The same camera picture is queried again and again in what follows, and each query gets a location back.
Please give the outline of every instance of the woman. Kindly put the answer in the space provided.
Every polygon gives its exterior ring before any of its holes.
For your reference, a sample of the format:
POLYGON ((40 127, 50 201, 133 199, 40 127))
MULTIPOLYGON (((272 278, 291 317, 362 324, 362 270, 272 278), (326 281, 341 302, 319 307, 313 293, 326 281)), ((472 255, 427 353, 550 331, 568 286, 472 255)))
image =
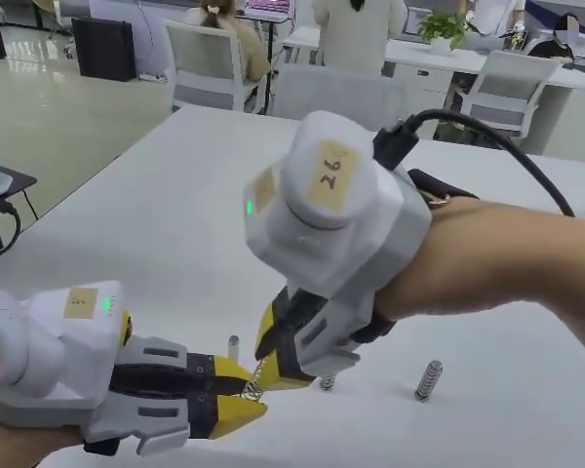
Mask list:
POLYGON ((241 43, 243 76, 247 81, 260 81, 271 71, 266 51, 254 29, 238 21, 234 17, 235 13, 235 0, 202 0, 199 8, 191 8, 186 12, 184 22, 236 32, 241 43))
POLYGON ((555 59, 562 64, 573 64, 574 53, 571 46, 578 39, 578 29, 578 16, 566 13, 555 24, 553 39, 540 42, 528 54, 532 57, 555 59))
POLYGON ((401 34, 407 18, 403 0, 314 0, 323 64, 380 74, 386 41, 401 34))

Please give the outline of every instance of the white desk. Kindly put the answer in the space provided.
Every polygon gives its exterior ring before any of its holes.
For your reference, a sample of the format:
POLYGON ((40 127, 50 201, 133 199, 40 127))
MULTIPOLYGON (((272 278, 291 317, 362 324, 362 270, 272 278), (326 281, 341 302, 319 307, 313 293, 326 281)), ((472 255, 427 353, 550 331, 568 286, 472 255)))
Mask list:
MULTIPOLYGON (((300 27, 284 41, 289 48, 315 50, 319 29, 300 27)), ((395 77, 409 88, 409 112, 442 107, 453 73, 477 75, 486 56, 455 50, 450 56, 429 53, 429 46, 389 41, 386 61, 396 63, 395 77)), ((560 68, 540 98, 528 137, 522 142, 532 154, 564 157, 585 162, 585 73, 560 68)), ((428 127, 425 137, 433 135, 428 127)))
MULTIPOLYGON (((0 259, 0 287, 24 297, 119 279, 135 334, 225 353, 236 333, 250 367, 259 318, 283 279, 245 246, 241 194, 287 151, 295 127, 182 108, 24 232, 0 259)), ((535 160, 580 210, 585 165, 535 160)), ((554 210, 502 152, 422 141, 407 163, 485 198, 554 210)), ((539 306, 410 319, 363 355, 331 394, 268 394, 269 412, 225 439, 149 459, 130 443, 109 459, 74 448, 41 468, 585 467, 585 351, 539 306), (445 373, 423 405, 412 392, 432 359, 445 373)))

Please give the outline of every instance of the cable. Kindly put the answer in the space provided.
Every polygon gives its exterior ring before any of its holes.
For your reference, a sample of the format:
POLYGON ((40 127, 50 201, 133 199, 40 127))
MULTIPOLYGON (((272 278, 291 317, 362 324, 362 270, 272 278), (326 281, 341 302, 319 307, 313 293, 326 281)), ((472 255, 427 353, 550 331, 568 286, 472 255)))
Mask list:
POLYGON ((16 231, 14 232, 13 237, 11 238, 11 242, 9 242, 9 244, 7 244, 5 247, 0 249, 0 257, 1 257, 2 255, 4 255, 6 252, 8 252, 13 247, 13 245, 16 243, 16 241, 20 237, 21 219, 20 219, 20 214, 18 213, 16 208, 11 203, 4 200, 3 198, 0 198, 0 213, 2 213, 4 215, 11 215, 16 221, 16 231))
POLYGON ((149 34, 149 52, 147 53, 146 58, 137 58, 138 61, 144 61, 148 63, 149 60, 152 58, 152 54, 154 53, 154 33, 152 31, 152 26, 149 24, 149 19, 147 19, 147 15, 143 10, 143 6, 141 5, 141 0, 135 0, 136 7, 140 11, 140 15, 143 17, 143 22, 145 23, 145 27, 147 28, 147 33, 149 34))
POLYGON ((500 148, 510 153, 535 180, 548 192, 555 201, 562 214, 575 217, 574 210, 567 202, 557 186, 548 178, 516 143, 506 136, 502 136, 492 127, 467 115, 444 109, 432 109, 412 115, 393 131, 382 131, 375 138, 375 160, 389 171, 394 171, 417 145, 416 132, 424 122, 429 120, 445 120, 460 124, 467 129, 489 138, 500 148))
POLYGON ((38 221, 39 220, 39 215, 35 211, 35 207, 33 207, 32 206, 32 203, 30 203, 30 199, 28 198, 28 194, 26 193, 25 190, 22 190, 22 193, 23 193, 23 198, 26 200, 26 203, 28 204, 28 207, 32 211, 32 215, 35 216, 35 220, 38 221))

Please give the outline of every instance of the metal spring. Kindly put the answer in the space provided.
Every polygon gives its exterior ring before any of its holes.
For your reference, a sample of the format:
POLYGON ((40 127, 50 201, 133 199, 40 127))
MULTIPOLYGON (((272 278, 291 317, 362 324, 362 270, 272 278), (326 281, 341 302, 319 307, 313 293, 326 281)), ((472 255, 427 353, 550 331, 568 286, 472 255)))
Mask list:
POLYGON ((425 373, 418 383, 418 388, 413 393, 413 396, 419 402, 426 402, 431 397, 434 387, 442 375, 442 363, 440 361, 432 361, 427 365, 425 373))
POLYGON ((243 389, 243 393, 241 394, 243 398, 251 400, 252 402, 256 403, 260 402, 260 400, 262 399, 262 395, 264 395, 264 390, 260 388, 260 386, 258 385, 258 381, 260 379, 260 375, 262 374, 264 366, 266 365, 267 361, 270 358, 271 355, 269 354, 266 358, 261 359, 257 363, 257 366, 253 371, 252 378, 250 379, 249 382, 247 382, 245 388, 243 389))
POLYGON ((326 375, 325 377, 321 377, 321 381, 319 385, 321 386, 321 390, 324 392, 329 392, 333 389, 333 384, 335 383, 335 375, 330 374, 326 375))

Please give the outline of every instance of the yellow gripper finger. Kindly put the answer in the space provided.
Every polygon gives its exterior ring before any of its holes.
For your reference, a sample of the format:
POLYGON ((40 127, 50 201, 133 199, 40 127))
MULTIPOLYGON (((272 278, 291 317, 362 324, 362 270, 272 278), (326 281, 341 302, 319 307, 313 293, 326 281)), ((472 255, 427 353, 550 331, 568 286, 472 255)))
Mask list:
POLYGON ((218 422, 209 439, 218 439, 246 426, 266 413, 266 405, 243 397, 216 397, 218 422))

